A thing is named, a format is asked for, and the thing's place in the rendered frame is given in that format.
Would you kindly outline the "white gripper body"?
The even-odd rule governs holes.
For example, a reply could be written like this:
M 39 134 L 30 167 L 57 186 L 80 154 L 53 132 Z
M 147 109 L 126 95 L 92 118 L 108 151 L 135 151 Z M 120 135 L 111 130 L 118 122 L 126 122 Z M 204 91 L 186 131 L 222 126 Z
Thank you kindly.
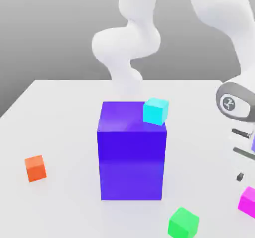
M 255 154 L 243 144 L 230 142 L 229 160 L 236 171 L 255 171 Z

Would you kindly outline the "small magenta cube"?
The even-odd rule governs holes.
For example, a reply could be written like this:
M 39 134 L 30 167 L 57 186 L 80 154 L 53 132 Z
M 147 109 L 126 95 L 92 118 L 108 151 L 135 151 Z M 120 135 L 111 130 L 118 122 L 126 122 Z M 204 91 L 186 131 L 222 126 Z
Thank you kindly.
M 247 187 L 241 194 L 238 209 L 255 219 L 255 189 Z

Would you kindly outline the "small green cube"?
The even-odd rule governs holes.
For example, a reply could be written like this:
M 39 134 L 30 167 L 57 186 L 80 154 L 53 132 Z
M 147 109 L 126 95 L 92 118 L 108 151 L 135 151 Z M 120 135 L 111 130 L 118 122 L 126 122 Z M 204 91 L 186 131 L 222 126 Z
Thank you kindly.
M 193 238 L 199 226 L 199 217 L 180 207 L 169 219 L 168 234 L 173 238 Z

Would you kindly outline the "small cyan cube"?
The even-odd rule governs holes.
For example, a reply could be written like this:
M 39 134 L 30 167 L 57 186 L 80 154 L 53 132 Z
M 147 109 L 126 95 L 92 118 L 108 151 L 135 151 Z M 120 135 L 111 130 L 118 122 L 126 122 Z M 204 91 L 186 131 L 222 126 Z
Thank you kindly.
M 163 126 L 169 109 L 169 100 L 150 98 L 143 105 L 143 122 Z

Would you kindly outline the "small orange cube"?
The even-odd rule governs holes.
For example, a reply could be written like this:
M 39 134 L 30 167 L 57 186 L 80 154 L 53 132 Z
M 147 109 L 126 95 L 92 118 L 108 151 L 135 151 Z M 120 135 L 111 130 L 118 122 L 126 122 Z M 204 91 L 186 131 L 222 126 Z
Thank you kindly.
M 27 158 L 24 162 L 29 182 L 47 177 L 42 155 Z

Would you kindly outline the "large purple box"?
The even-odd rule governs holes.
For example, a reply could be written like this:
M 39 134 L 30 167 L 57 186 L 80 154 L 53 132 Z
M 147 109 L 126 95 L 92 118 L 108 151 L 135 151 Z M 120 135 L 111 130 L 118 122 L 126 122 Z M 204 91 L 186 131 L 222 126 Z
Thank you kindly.
M 143 105 L 102 103 L 97 145 L 104 201 L 162 199 L 167 129 L 143 122 Z

